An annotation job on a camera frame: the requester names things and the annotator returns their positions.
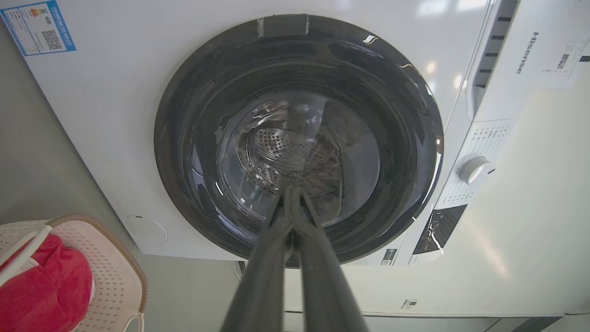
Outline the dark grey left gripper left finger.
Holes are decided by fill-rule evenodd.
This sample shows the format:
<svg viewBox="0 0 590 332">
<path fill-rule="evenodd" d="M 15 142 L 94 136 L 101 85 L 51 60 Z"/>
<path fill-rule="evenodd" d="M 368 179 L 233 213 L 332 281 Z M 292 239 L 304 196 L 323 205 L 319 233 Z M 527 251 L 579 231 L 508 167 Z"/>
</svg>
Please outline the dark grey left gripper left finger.
<svg viewBox="0 0 590 332">
<path fill-rule="evenodd" d="M 282 332 L 284 270 L 292 251 L 291 196 L 292 188 L 285 187 L 272 202 L 271 216 L 249 257 L 222 332 Z"/>
</svg>

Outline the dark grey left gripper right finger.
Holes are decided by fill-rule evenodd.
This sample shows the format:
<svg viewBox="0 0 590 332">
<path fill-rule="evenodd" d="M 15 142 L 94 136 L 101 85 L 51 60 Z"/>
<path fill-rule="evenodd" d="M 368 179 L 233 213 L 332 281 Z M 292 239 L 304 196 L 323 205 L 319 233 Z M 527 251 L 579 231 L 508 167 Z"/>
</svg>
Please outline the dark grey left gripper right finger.
<svg viewBox="0 0 590 332">
<path fill-rule="evenodd" d="M 307 332 L 366 332 L 367 325 L 318 214 L 294 189 L 295 249 L 299 256 Z"/>
</svg>

